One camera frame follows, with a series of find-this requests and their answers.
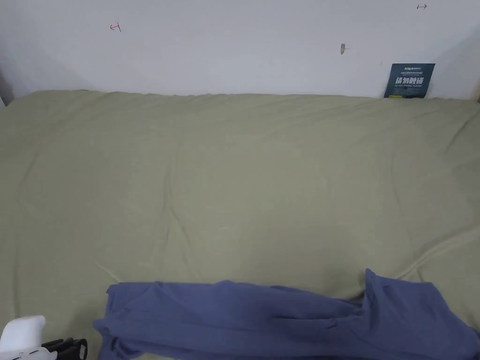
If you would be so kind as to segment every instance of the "chinese characters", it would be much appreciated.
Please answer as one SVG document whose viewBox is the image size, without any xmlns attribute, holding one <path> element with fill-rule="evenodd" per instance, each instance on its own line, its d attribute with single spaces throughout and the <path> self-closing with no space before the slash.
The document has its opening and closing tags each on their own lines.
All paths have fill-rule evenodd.
<svg viewBox="0 0 480 360">
<path fill-rule="evenodd" d="M 422 77 L 397 77 L 395 84 L 423 84 Z"/>
</svg>

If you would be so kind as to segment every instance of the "white plastic object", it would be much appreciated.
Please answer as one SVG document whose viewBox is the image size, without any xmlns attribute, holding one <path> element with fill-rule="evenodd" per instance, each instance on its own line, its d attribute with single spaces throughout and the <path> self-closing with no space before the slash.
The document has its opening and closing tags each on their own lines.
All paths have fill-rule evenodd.
<svg viewBox="0 0 480 360">
<path fill-rule="evenodd" d="M 57 352 L 42 348 L 45 318 L 41 315 L 10 321 L 0 338 L 0 360 L 54 360 Z"/>
</svg>

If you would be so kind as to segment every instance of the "white wall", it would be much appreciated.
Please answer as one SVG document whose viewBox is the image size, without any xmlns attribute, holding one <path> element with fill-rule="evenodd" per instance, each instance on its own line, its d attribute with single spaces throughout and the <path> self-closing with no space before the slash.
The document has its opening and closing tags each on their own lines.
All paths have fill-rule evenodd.
<svg viewBox="0 0 480 360">
<path fill-rule="evenodd" d="M 4 0 L 0 94 L 382 96 L 393 62 L 435 62 L 429 97 L 477 98 L 480 1 L 418 1 Z"/>
</svg>

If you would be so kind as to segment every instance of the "purple-blue fabric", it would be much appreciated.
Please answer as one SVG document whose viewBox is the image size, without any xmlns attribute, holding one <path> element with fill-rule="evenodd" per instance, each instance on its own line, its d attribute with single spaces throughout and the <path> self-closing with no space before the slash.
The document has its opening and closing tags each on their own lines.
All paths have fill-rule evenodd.
<svg viewBox="0 0 480 360">
<path fill-rule="evenodd" d="M 362 301 L 286 287 L 120 283 L 108 289 L 99 360 L 473 360 L 478 333 L 431 283 L 366 271 Z"/>
</svg>

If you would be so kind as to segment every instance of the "blue sign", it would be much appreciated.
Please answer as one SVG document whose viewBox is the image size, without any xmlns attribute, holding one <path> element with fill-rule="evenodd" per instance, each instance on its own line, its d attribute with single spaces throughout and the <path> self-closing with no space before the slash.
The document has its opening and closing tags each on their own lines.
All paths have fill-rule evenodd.
<svg viewBox="0 0 480 360">
<path fill-rule="evenodd" d="M 427 95 L 435 64 L 392 64 L 384 97 L 414 98 Z"/>
</svg>

